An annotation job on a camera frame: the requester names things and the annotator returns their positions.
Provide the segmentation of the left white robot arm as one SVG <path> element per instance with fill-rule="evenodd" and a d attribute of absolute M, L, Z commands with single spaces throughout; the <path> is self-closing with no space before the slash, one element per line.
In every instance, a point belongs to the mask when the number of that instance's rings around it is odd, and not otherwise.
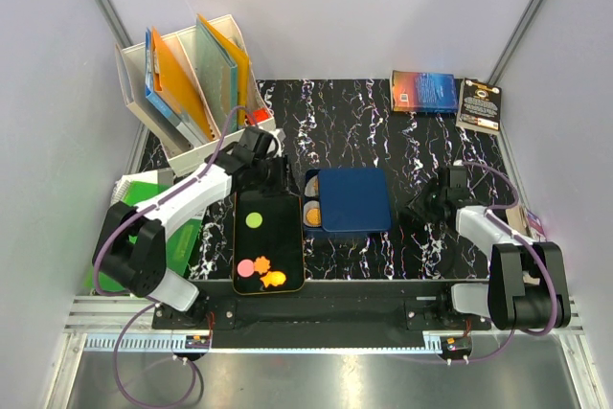
<path fill-rule="evenodd" d="M 109 207 L 92 260 L 92 283 L 102 296 L 132 294 L 173 308 L 188 329 L 206 319 L 199 289 L 168 268 L 167 242 L 181 226 L 233 193 L 268 186 L 286 168 L 285 133 L 246 127 L 227 147 L 169 189 L 135 205 Z"/>

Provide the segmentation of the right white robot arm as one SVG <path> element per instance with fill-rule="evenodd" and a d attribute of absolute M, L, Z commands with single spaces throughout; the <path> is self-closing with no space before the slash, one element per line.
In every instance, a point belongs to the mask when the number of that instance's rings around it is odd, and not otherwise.
<path fill-rule="evenodd" d="M 505 181 L 513 202 L 480 204 L 468 184 L 470 167 Z M 487 282 L 455 283 L 435 304 L 436 320 L 444 328 L 459 327 L 469 315 L 486 318 L 500 330 L 534 336 L 569 326 L 572 312 L 560 247 L 522 235 L 497 214 L 518 203 L 518 191 L 504 173 L 485 164 L 457 161 L 438 168 L 405 205 L 404 215 L 414 227 L 445 225 L 488 258 Z"/>

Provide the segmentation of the orange dotted round cookie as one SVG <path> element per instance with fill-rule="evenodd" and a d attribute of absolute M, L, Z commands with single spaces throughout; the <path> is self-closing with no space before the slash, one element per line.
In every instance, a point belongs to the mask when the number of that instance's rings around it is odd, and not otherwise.
<path fill-rule="evenodd" d="M 319 208 L 312 208 L 306 212 L 306 223 L 313 227 L 321 225 L 321 211 Z"/>

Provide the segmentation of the blue tin lid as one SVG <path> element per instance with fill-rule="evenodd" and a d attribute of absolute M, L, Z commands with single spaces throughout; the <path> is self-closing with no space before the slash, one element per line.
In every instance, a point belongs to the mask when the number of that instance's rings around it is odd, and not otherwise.
<path fill-rule="evenodd" d="M 392 227 L 384 170 L 323 169 L 317 174 L 322 229 L 329 234 L 371 234 Z"/>

